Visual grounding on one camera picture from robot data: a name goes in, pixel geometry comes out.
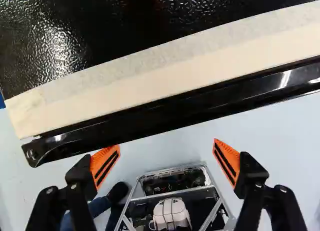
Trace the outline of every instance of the light blue floor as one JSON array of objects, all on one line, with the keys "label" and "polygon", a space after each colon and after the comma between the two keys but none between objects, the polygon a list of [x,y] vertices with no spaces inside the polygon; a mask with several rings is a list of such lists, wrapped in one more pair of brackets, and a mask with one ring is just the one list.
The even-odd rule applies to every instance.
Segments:
[{"label": "light blue floor", "polygon": [[[270,173],[267,184],[282,184],[296,194],[309,230],[320,230],[320,93],[296,98],[121,144],[121,158],[99,196],[118,181],[133,184],[147,171],[206,161],[228,205],[238,215],[242,202],[234,195],[212,155],[214,137],[238,151],[251,153]],[[20,148],[9,116],[0,109],[0,226],[24,230],[40,190],[65,186],[64,176],[82,155],[31,168]],[[103,230],[108,214],[95,223]],[[260,230],[271,230],[266,213]]]}]

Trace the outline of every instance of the black textured panel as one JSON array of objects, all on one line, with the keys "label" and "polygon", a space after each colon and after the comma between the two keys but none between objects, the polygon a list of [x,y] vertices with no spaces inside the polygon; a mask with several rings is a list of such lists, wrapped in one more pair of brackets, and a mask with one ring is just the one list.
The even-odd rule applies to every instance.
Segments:
[{"label": "black textured panel", "polygon": [[0,0],[6,99],[221,24],[315,0]]}]

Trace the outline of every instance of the person's leg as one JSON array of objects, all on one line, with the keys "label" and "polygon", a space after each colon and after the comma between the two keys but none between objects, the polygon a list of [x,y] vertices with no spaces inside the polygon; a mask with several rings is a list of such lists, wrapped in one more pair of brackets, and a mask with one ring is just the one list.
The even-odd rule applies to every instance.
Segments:
[{"label": "person's leg", "polygon": [[[104,197],[98,197],[88,204],[92,218],[98,217],[111,205],[119,203],[128,193],[129,188],[124,182],[116,183],[110,192]],[[70,213],[66,213],[60,224],[60,231],[74,231]]]},{"label": "person's leg", "polygon": [[[93,219],[98,217],[107,209],[109,209],[110,206],[111,206],[111,202],[106,196],[97,197],[94,200],[92,200],[90,203],[88,203],[89,212]],[[73,231],[73,230],[74,229],[72,225],[71,215],[70,215],[70,212],[68,212],[62,218],[62,221],[60,224],[60,231]]]}]

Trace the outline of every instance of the black shoe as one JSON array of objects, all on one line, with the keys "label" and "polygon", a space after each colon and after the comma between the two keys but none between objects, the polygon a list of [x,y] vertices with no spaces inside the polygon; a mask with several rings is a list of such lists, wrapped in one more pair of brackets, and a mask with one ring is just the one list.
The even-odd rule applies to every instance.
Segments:
[{"label": "black shoe", "polygon": [[129,188],[124,182],[116,183],[106,195],[112,205],[119,203],[127,194]]}]

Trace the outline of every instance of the screw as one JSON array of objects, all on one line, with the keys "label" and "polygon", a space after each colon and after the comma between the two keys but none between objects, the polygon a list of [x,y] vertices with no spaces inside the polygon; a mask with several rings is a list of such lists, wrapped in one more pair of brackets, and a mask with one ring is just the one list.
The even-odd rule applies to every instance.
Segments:
[{"label": "screw", "polygon": [[285,187],[283,187],[283,186],[281,186],[279,189],[280,189],[280,191],[283,192],[283,193],[286,193],[286,192],[287,192],[287,189],[286,189]]},{"label": "screw", "polygon": [[257,188],[262,188],[262,184],[261,183],[259,183],[259,182],[257,182],[256,184],[255,184],[255,186],[257,187]]},{"label": "screw", "polygon": [[47,194],[47,195],[48,195],[48,194],[51,194],[53,190],[54,190],[54,189],[53,189],[52,187],[48,188],[48,189],[46,190],[46,194]]}]

